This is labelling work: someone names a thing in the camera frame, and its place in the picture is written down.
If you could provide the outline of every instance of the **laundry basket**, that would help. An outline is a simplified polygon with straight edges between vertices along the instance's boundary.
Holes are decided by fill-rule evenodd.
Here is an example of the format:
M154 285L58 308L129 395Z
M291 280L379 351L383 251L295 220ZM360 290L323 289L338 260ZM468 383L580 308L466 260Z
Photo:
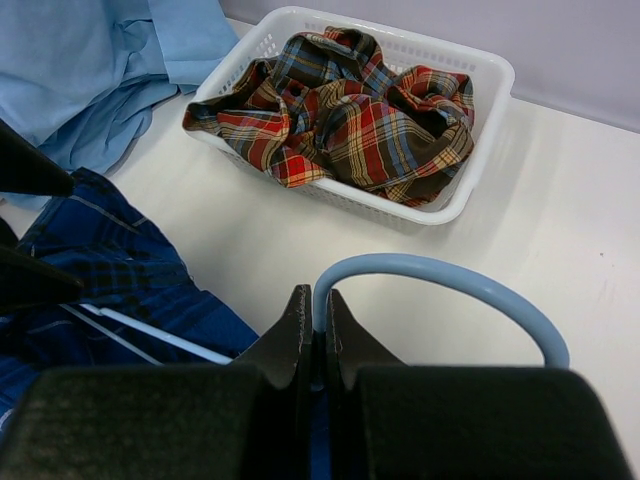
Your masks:
M497 55L341 15L284 7L271 12L240 40L198 89L194 101L230 93L252 60L277 56L294 34L324 32L327 26L354 27L373 35L382 48L385 64L396 73L415 65L427 65L469 75L474 87L475 124L472 136L476 145L465 165L438 198L419 208L407 207L329 179L293 190L400 230L453 220L464 208L480 179L510 98L514 71L509 62ZM222 138L202 131L188 133L223 152L239 168L271 179L239 156Z

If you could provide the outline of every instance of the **table surface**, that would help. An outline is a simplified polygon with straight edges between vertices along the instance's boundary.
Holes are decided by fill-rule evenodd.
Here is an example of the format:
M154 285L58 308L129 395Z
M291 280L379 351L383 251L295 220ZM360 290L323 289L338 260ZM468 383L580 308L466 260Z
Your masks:
M250 26L233 22L239 33ZM259 333L294 285L362 253L432 256L521 293L556 324L640 472L640 135L511 100L504 135L452 223L404 235L238 171L181 129L190 96L157 107L110 175L174 243L201 288ZM22 234L35 219L0 215ZM406 362L539 365L518 327L470 298L388 276L339 285Z

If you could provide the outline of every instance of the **plaid shirt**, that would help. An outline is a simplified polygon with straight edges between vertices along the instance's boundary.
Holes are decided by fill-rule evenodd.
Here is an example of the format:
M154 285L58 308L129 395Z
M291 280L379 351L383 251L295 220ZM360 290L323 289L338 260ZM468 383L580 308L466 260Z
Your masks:
M372 36L329 27L254 60L230 95L189 105L183 126L219 135L284 186L333 178L416 205L471 153L473 116L467 75L396 75Z
M105 178L80 169L74 195L54 198L18 250L84 282L78 303L108 307L235 357L257 335L211 293L199 290L160 230ZM84 312L163 363L203 362L183 350ZM3 415L44 368L146 363L58 306L0 317Z

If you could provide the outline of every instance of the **white wall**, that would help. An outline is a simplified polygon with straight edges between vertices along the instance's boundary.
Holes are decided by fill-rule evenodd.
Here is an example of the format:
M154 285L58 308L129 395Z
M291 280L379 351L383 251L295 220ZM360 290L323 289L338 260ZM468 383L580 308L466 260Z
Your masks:
M497 53L513 95L640 132L640 0L221 0L256 23L288 4Z

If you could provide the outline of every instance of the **blue cable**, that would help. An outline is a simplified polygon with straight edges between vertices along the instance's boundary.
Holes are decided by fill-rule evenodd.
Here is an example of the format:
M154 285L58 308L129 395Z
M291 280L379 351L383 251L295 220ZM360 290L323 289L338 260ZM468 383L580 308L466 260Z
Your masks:
M569 350L562 335L553 323L525 298L472 270L417 255L360 255L342 260L328 268L318 279L313 292L313 329L319 333L326 332L327 303L333 285L348 277L376 273L426 280L466 293L499 310L520 325L542 351L545 366L569 367Z

